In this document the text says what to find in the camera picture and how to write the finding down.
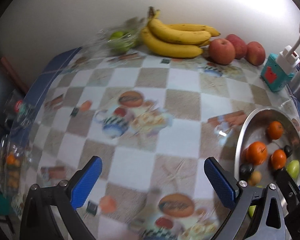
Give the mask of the green guava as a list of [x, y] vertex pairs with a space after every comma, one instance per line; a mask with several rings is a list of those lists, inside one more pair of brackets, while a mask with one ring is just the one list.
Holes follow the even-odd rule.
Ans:
[[249, 215], [250, 218], [253, 217], [255, 209], [256, 209], [256, 205], [252, 205], [252, 206], [249, 207], [249, 209], [248, 209], [248, 215]]
[[289, 175], [296, 180], [300, 172], [300, 162], [298, 160], [293, 160], [287, 165], [286, 169]]

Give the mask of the brown longan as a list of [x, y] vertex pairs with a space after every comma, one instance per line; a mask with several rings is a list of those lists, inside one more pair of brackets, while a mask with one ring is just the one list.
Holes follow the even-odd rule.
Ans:
[[254, 171], [251, 174], [250, 178], [248, 179], [248, 184], [250, 186], [256, 186], [257, 184], [260, 183], [261, 179], [262, 179], [261, 172], [260, 171]]

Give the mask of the small mandarin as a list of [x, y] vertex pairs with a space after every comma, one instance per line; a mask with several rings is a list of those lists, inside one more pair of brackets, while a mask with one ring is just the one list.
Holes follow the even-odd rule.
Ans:
[[284, 133], [284, 127], [279, 121], [271, 122], [266, 129], [266, 134], [268, 138], [271, 140], [280, 139], [283, 133]]
[[282, 149], [275, 150], [270, 157], [270, 162], [273, 170], [279, 170], [283, 168], [286, 164], [287, 157]]

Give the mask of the large orange mandarin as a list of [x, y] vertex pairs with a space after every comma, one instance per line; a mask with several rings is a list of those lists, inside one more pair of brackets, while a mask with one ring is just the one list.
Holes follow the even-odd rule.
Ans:
[[267, 156], [267, 146], [260, 141], [256, 141], [250, 144], [245, 153], [246, 161], [255, 166], [264, 163], [267, 159]]

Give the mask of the clear box of small fruit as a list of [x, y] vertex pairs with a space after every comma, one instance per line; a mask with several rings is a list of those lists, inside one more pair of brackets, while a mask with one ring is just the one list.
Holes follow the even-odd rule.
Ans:
[[33, 142], [21, 139], [21, 144], [11, 140], [9, 135], [0, 142], [0, 191], [5, 198], [12, 198], [19, 192], [21, 176], [33, 162]]

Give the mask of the steel bowl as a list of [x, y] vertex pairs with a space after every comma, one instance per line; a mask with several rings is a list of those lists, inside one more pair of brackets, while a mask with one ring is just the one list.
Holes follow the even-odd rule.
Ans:
[[[277, 140], [269, 139], [266, 134], [268, 125], [273, 121], [281, 122], [284, 127], [283, 135]], [[239, 167], [242, 164], [249, 164], [245, 159], [245, 153], [248, 146], [256, 141], [263, 142], [267, 146], [268, 156], [261, 165], [253, 165], [254, 170], [262, 174], [260, 183], [253, 187], [276, 186], [284, 215], [285, 239], [300, 239], [300, 172], [295, 180], [286, 169], [291, 161], [300, 162], [300, 134], [292, 120], [278, 109], [266, 107], [252, 111], [243, 122], [237, 141], [234, 172], [231, 173], [237, 181], [244, 181], [239, 178]], [[270, 157], [275, 150], [283, 150], [285, 145], [289, 145], [293, 153], [287, 158], [283, 168], [273, 170]]]

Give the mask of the glass mug with red logo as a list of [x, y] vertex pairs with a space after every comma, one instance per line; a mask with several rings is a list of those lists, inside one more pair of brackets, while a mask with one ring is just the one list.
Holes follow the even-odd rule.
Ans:
[[6, 115], [4, 125], [12, 132], [21, 128], [25, 129], [32, 124], [35, 107], [14, 90], [5, 103], [4, 113]]

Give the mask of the teal toy box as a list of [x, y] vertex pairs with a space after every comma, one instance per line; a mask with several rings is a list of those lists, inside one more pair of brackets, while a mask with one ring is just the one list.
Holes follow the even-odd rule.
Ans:
[[294, 77], [294, 72], [286, 74], [277, 64], [278, 55], [270, 53], [261, 72], [261, 77], [272, 92], [281, 91]]

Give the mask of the red apple far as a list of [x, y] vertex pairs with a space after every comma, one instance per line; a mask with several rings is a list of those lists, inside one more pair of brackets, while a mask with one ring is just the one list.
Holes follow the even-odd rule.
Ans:
[[249, 42], [245, 59], [254, 66], [262, 65], [266, 59], [266, 52], [263, 46], [256, 41]]

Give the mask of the red apple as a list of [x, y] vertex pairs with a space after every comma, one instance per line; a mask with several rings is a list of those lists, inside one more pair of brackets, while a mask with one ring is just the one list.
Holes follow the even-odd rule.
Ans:
[[262, 65], [266, 59], [266, 52], [263, 46], [256, 41], [249, 42], [245, 59], [254, 66]]
[[246, 56], [247, 45], [246, 43], [237, 35], [229, 34], [226, 38], [235, 48], [235, 59], [242, 59]]
[[232, 43], [226, 39], [218, 38], [211, 41], [209, 48], [209, 56], [215, 63], [227, 65], [230, 64], [236, 55], [236, 51]]

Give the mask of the red apple middle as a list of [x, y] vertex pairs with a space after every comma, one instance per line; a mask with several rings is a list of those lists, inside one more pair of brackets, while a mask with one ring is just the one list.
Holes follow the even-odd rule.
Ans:
[[246, 56], [247, 45], [246, 43], [237, 35], [229, 34], [226, 38], [235, 48], [235, 59], [242, 59]]

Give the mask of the red apple front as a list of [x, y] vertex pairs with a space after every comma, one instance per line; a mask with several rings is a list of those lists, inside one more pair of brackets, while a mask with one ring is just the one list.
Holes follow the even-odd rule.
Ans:
[[230, 64], [236, 55], [236, 51], [232, 43], [226, 39], [218, 38], [211, 41], [209, 48], [209, 56], [215, 63], [227, 65]]

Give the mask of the clear tray of green fruit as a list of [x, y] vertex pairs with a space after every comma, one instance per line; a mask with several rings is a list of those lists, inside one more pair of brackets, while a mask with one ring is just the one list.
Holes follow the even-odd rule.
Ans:
[[123, 55], [142, 44], [140, 31], [145, 25], [145, 18], [130, 18], [122, 25], [99, 31], [91, 46], [98, 55]]

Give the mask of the yellow banana bunch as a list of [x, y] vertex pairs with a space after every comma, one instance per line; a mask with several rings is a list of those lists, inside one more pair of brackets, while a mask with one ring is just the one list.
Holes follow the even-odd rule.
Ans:
[[214, 27], [202, 24], [164, 24], [160, 10], [149, 7], [147, 24], [140, 32], [142, 42], [152, 52], [160, 56], [192, 59], [203, 53], [203, 47], [210, 38], [220, 32]]

